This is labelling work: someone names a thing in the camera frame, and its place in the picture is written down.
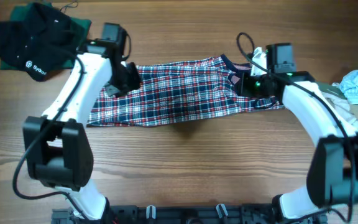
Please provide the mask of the plaid navy red shirt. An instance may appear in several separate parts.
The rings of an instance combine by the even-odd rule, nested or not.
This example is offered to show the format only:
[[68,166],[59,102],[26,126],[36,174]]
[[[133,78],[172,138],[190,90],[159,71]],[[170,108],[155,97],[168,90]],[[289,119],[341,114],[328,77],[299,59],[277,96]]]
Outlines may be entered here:
[[277,97],[241,96],[237,85],[249,63],[224,54],[202,60],[137,66],[141,87],[125,96],[102,89],[88,118],[90,126],[154,127],[263,110],[282,109]]

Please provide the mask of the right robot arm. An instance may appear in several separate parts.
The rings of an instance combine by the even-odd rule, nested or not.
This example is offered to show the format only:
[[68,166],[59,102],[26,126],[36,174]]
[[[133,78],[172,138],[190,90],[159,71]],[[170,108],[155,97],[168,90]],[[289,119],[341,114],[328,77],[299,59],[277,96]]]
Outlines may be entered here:
[[345,223],[352,219],[358,203],[358,131],[328,103],[315,79],[298,71],[289,43],[267,46],[267,65],[263,67],[243,53],[245,59],[264,74],[257,77],[251,89],[257,93],[271,91],[290,110],[315,146],[306,176],[299,189],[276,196],[272,210],[277,223],[295,223],[346,206]]

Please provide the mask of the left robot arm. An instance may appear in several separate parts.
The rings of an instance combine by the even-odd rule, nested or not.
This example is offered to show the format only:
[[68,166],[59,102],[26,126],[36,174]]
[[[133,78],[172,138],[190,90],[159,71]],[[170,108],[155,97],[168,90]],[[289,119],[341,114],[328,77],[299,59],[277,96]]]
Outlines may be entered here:
[[135,63],[127,62],[131,38],[119,24],[105,23],[99,39],[85,40],[75,53],[72,73],[56,100],[40,117],[29,116],[23,125],[25,153],[13,175],[14,193],[23,199],[17,179],[22,165],[29,177],[52,192],[35,199],[62,195],[70,208],[63,215],[55,212],[53,223],[110,223],[108,199],[101,194],[91,174],[93,153],[85,127],[101,90],[108,96],[124,96],[140,88]]

